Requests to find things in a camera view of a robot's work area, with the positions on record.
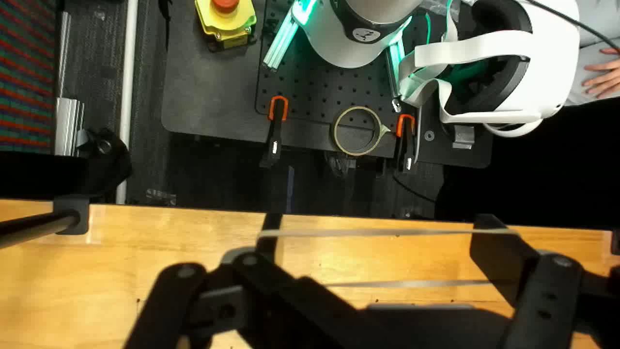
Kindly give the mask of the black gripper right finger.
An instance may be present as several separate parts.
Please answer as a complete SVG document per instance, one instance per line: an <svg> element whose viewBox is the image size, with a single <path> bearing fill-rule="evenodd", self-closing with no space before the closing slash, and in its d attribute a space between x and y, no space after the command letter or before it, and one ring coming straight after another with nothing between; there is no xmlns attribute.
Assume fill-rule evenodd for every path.
<svg viewBox="0 0 620 349"><path fill-rule="evenodd" d="M472 224L468 257L513 309L499 349L569 349L575 332L620 349L620 266L587 272L558 253L538 253L496 216Z"/></svg>

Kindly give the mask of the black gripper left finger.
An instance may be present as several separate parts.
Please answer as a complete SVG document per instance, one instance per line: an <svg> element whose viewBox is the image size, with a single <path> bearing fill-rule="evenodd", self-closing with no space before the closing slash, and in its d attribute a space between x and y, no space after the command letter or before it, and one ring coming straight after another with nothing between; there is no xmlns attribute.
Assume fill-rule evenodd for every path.
<svg viewBox="0 0 620 349"><path fill-rule="evenodd" d="M124 349L209 349L236 332L251 349L360 349L360 315L310 278L275 262L275 241L228 251L207 272L197 262L164 268Z"/></svg>

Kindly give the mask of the person's hand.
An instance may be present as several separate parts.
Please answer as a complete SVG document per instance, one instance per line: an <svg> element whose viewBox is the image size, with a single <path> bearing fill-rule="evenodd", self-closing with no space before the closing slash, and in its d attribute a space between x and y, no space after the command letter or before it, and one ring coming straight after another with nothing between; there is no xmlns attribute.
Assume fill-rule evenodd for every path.
<svg viewBox="0 0 620 349"><path fill-rule="evenodd" d="M600 49L606 55L606 63L589 65L590 78L583 82L589 96L602 100L620 94L620 53L616 49Z"/></svg>

